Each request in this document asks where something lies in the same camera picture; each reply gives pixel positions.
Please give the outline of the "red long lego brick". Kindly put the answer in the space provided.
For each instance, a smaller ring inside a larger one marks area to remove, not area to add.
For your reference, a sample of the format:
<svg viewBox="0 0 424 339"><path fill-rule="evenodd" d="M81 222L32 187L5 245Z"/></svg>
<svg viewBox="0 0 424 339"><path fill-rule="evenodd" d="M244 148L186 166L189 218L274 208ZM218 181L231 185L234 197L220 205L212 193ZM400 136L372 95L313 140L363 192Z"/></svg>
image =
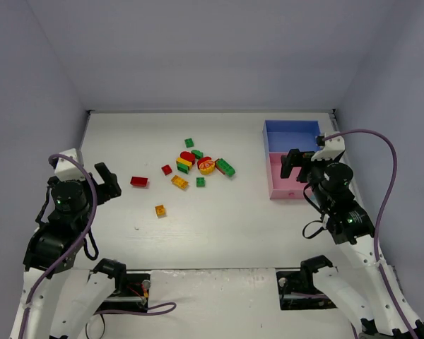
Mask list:
<svg viewBox="0 0 424 339"><path fill-rule="evenodd" d="M147 177L132 177L130 180L130 185L133 187L147 187L149 179Z"/></svg>

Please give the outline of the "small red lego brick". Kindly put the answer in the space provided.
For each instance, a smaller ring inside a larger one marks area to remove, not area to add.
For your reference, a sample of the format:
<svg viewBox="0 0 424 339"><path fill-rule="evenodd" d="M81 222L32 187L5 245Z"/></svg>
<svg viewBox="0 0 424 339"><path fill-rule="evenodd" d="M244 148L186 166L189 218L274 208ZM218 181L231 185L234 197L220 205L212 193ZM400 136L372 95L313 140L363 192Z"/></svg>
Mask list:
<svg viewBox="0 0 424 339"><path fill-rule="evenodd" d="M161 167L161 170L165 176L172 173L172 168L169 165L164 165Z"/></svg>

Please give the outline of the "small yellow lego brick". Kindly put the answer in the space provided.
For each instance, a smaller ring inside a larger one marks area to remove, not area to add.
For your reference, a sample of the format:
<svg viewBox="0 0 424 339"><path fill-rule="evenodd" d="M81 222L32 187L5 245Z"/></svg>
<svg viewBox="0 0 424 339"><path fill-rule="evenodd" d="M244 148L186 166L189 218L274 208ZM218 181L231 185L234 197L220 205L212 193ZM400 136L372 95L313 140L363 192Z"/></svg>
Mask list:
<svg viewBox="0 0 424 339"><path fill-rule="evenodd" d="M158 218L166 216L166 209L164 205L159 205L155 207L155 213Z"/></svg>

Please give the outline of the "yellow long lego brick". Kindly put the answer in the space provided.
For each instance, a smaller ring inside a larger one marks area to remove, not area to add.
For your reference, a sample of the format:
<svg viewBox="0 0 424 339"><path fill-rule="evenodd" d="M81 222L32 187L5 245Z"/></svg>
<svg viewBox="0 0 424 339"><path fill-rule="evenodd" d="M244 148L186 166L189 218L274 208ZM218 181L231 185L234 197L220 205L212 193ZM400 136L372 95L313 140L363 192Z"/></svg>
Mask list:
<svg viewBox="0 0 424 339"><path fill-rule="evenodd" d="M189 186L189 182L175 175L171 178L171 182L179 189L185 190Z"/></svg>

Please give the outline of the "long green lego brick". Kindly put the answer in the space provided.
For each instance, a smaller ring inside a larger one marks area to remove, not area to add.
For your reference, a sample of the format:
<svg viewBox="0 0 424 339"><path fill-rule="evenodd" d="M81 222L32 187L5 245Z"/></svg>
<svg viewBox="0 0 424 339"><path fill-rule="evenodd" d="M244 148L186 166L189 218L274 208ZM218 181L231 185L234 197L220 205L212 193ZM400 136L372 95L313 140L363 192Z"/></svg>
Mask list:
<svg viewBox="0 0 424 339"><path fill-rule="evenodd" d="M235 169L223 158L219 158L215 161L215 167L219 172L227 177L233 177L235 175Z"/></svg>

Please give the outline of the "red yellow green stack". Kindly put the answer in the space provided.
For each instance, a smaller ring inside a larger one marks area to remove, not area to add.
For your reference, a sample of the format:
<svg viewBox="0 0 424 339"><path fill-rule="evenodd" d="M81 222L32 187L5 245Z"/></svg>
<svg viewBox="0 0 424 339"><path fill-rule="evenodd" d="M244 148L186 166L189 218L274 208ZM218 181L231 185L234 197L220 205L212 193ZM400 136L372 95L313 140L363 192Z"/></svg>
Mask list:
<svg viewBox="0 0 424 339"><path fill-rule="evenodd" d="M189 171L192 169L194 163L196 161L196 157L193 153L188 151L182 151L179 154L179 157L176 159L177 167L180 170L180 168L183 168L183 172L189 173Z"/></svg>

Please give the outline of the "small green lego brick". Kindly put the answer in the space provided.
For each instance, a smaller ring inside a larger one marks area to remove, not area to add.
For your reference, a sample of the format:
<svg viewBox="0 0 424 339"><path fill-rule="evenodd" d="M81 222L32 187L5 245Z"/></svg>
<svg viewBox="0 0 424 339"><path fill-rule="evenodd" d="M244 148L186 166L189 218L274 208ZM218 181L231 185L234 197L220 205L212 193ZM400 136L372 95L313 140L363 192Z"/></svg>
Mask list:
<svg viewBox="0 0 424 339"><path fill-rule="evenodd" d="M197 177L196 178L196 186L197 187L205 187L206 180L203 177Z"/></svg>

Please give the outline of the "green rounded lego piece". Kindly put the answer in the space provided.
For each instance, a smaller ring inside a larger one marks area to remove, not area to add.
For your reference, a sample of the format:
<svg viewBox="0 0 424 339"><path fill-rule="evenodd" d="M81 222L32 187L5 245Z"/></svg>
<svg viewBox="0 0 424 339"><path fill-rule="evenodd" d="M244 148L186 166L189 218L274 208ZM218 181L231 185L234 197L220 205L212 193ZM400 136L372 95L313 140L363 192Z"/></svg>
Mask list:
<svg viewBox="0 0 424 339"><path fill-rule="evenodd" d="M204 154L199 150L192 150L191 153L195 156L197 160L204 157Z"/></svg>

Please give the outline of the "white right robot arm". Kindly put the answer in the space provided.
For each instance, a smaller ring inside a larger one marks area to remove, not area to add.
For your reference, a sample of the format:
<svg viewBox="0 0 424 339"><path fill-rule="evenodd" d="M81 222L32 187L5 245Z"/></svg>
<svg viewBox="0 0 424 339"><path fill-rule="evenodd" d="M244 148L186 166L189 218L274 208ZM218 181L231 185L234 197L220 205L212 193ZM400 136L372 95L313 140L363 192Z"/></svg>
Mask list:
<svg viewBox="0 0 424 339"><path fill-rule="evenodd" d="M360 295L326 256L300 264L308 287L325 294L342 311L359 338L424 338L424 321L405 300L393 268L375 243L375 226L350 190L352 169L335 160L313 160L312 152L292 149L281 156L281 178L300 168L299 182L311 189L312 206L335 245L349 260L365 292Z"/></svg>

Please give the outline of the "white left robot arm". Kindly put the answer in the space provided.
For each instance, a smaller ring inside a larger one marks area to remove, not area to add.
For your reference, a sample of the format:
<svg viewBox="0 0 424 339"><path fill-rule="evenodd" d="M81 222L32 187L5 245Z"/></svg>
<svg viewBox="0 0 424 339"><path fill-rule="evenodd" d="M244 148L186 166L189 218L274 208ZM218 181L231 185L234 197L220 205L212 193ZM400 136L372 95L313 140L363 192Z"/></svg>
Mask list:
<svg viewBox="0 0 424 339"><path fill-rule="evenodd" d="M37 215L38 228L25 252L24 285L11 338L77 338L105 299L124 286L125 264L103 258L68 314L59 321L54 318L76 255L92 235L97 207L122 194L117 175L105 163L95 164L103 180L98 184L79 165L62 167L65 162L58 160L56 174L47 182L45 200L54 203L54 210L47 221L42 221L43 212Z"/></svg>

